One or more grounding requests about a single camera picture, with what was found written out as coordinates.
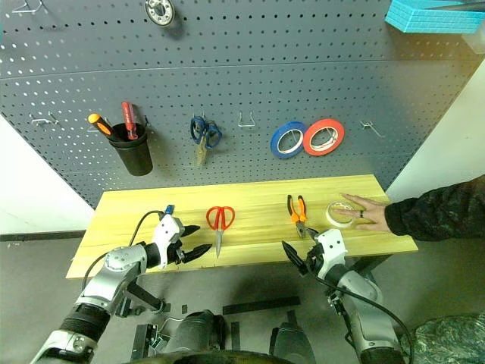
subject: orange pliers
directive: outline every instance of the orange pliers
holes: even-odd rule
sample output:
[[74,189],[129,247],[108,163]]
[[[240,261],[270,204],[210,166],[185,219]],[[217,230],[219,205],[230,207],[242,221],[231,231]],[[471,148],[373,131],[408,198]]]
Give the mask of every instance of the orange pliers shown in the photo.
[[306,221],[306,205],[305,201],[303,200],[302,195],[298,196],[298,204],[300,206],[300,215],[295,212],[295,208],[293,207],[293,198],[291,195],[288,195],[288,200],[286,202],[288,205],[288,212],[291,216],[291,221],[296,225],[296,231],[298,231],[298,235],[300,237],[305,237],[306,229],[305,229],[305,221]]

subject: red scissors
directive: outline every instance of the red scissors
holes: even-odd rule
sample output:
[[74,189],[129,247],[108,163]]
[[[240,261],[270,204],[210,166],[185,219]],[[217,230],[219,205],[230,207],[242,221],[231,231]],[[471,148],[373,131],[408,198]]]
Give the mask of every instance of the red scissors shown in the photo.
[[[211,224],[211,213],[213,211],[216,211],[215,221],[213,224]],[[226,224],[226,211],[229,211],[231,215],[229,224]],[[228,229],[229,226],[231,226],[235,217],[236,217],[236,213],[234,212],[234,209],[229,206],[224,206],[224,207],[214,206],[207,211],[207,214],[205,214],[205,220],[207,220],[208,225],[211,227],[212,230],[215,230],[215,233],[216,233],[215,253],[218,258],[219,258],[219,253],[221,252],[222,234],[226,229]]]

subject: tape roll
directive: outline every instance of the tape roll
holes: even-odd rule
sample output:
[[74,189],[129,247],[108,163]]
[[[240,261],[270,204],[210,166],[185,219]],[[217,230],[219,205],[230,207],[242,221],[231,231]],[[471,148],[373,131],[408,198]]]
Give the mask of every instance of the tape roll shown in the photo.
[[[320,130],[328,129],[331,133],[330,140],[321,144],[315,145],[311,140]],[[335,119],[322,119],[311,125],[303,137],[303,146],[309,155],[326,155],[332,152],[343,141],[345,131],[343,125]]]
[[[290,158],[299,153],[303,149],[303,139],[306,130],[306,125],[299,121],[290,121],[282,127],[279,127],[271,137],[270,145],[272,153],[281,159]],[[293,133],[295,136],[298,135],[298,141],[291,148],[282,150],[280,148],[281,140],[289,133]]]
[[327,218],[328,222],[330,222],[333,226],[336,226],[338,228],[348,228],[348,227],[350,227],[354,223],[355,218],[351,218],[349,222],[340,222],[340,221],[335,220],[330,213],[330,210],[334,207],[337,207],[338,209],[342,209],[342,210],[353,210],[353,207],[351,207],[346,202],[337,201],[337,202],[330,203],[327,206],[327,211],[325,211],[325,217]]

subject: black cable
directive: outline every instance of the black cable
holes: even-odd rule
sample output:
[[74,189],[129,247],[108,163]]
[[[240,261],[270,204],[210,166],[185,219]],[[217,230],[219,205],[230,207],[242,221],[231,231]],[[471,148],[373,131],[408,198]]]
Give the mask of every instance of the black cable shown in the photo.
[[412,341],[411,334],[409,333],[408,328],[406,327],[404,322],[401,321],[401,319],[399,317],[397,317],[394,313],[389,311],[386,307],[380,305],[379,303],[374,302],[373,300],[369,300],[368,298],[361,296],[360,294],[353,293],[352,291],[347,290],[346,288],[337,287],[337,286],[331,284],[330,282],[327,282],[324,279],[321,279],[320,277],[318,277],[313,272],[311,272],[311,275],[320,284],[324,284],[325,286],[332,288],[333,290],[338,290],[341,293],[348,294],[349,296],[357,298],[358,300],[364,301],[364,302],[368,303],[369,305],[375,307],[376,309],[379,309],[380,311],[386,313],[390,318],[392,318],[395,322],[397,322],[399,324],[399,326],[401,326],[402,330],[404,331],[404,335],[406,336],[406,338],[408,339],[408,342],[409,342],[409,362],[408,362],[408,364],[413,364],[415,362],[415,345]]
[[[144,216],[142,216],[142,218],[138,221],[138,225],[135,227],[135,231],[133,232],[133,235],[130,239],[130,242],[128,243],[128,246],[133,245],[133,241],[135,241],[135,237],[136,237],[136,234],[138,234],[139,227],[142,226],[143,221],[150,214],[158,214],[158,217],[160,218],[160,220],[164,216],[164,212],[159,211],[159,210],[151,210],[151,211],[148,211],[146,214],[144,214]],[[86,273],[84,274],[83,283],[81,284],[81,290],[84,290],[84,288],[86,288],[89,273],[91,272],[91,270],[94,268],[94,266],[96,265],[97,262],[99,262],[101,259],[103,259],[106,256],[106,254],[108,254],[108,253],[104,253],[103,255],[96,258],[96,260],[93,263],[91,263],[91,265],[87,269]]]

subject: black sleeve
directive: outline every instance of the black sleeve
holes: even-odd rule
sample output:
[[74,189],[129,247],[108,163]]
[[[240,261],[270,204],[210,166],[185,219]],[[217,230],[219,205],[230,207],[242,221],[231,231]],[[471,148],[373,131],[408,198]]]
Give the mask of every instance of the black sleeve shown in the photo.
[[393,203],[385,216],[394,234],[417,240],[485,237],[485,175]]

